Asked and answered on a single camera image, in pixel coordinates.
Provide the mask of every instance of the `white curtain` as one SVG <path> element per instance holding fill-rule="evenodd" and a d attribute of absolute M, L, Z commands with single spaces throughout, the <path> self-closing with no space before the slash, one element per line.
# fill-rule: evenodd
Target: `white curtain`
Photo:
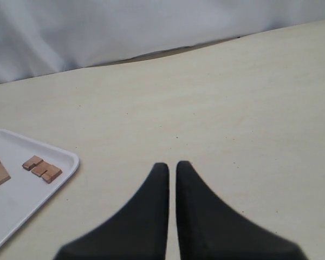
<path fill-rule="evenodd" d="M 325 0 L 0 0 L 0 83 L 325 19 Z"/>

